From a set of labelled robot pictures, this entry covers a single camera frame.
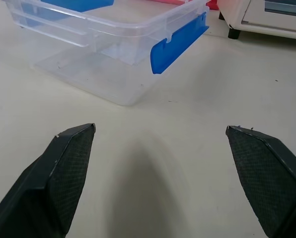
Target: oven door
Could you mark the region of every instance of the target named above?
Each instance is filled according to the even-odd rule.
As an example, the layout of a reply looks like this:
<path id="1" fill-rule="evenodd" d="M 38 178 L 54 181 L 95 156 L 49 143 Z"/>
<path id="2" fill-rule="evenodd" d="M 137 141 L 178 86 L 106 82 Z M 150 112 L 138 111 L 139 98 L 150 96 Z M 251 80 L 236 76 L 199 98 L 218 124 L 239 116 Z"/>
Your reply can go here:
<path id="1" fill-rule="evenodd" d="M 296 0 L 251 0 L 242 23 L 296 31 Z"/>

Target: transparent plastic box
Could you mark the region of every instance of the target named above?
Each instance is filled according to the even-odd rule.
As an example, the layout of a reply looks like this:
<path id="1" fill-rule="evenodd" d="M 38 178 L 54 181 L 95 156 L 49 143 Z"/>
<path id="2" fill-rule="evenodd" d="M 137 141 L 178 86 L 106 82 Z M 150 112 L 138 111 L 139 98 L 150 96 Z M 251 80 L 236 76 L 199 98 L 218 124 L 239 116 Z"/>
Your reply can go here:
<path id="1" fill-rule="evenodd" d="M 28 37 L 35 68 L 120 105 L 134 104 L 208 28 L 206 0 L 182 5 L 150 0 L 4 1 Z"/>

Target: white tabletop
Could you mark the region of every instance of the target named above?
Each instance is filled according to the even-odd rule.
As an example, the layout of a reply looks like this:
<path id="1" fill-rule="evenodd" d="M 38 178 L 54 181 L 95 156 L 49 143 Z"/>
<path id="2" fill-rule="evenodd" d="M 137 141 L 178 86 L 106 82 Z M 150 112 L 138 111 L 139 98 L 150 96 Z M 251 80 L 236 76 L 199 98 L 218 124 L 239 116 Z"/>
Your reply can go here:
<path id="1" fill-rule="evenodd" d="M 30 69 L 18 32 L 0 2 L 0 201 L 55 134 L 94 122 L 68 238 L 266 237 L 225 128 L 254 127 L 296 155 L 296 41 L 202 36 L 121 107 Z"/>

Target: black rubber foot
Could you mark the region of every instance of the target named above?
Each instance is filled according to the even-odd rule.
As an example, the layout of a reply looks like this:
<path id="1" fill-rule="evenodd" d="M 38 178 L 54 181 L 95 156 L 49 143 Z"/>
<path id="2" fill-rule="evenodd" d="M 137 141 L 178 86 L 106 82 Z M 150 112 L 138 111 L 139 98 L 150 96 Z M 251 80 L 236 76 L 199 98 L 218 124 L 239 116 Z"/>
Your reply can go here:
<path id="1" fill-rule="evenodd" d="M 230 30 L 228 31 L 228 37 L 230 39 L 237 40 L 240 33 L 241 33 L 241 31 L 230 28 Z"/>
<path id="2" fill-rule="evenodd" d="M 225 19 L 224 19 L 224 16 L 222 15 L 221 12 L 220 12 L 220 14 L 219 14 L 219 19 L 220 19 L 220 20 L 223 20 L 223 21 L 225 20 Z"/>

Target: container handle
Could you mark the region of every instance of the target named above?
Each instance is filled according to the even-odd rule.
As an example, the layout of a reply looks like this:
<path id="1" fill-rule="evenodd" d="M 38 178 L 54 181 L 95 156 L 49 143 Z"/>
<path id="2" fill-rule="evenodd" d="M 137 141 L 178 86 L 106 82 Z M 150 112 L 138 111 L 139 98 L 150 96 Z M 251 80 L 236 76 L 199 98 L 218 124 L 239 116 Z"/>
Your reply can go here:
<path id="1" fill-rule="evenodd" d="M 167 43 L 167 38 L 165 38 L 152 47 L 150 63 L 153 74 L 163 73 L 209 28 L 206 26 L 206 14 L 207 12 L 203 12 L 175 31 L 170 42 Z"/>

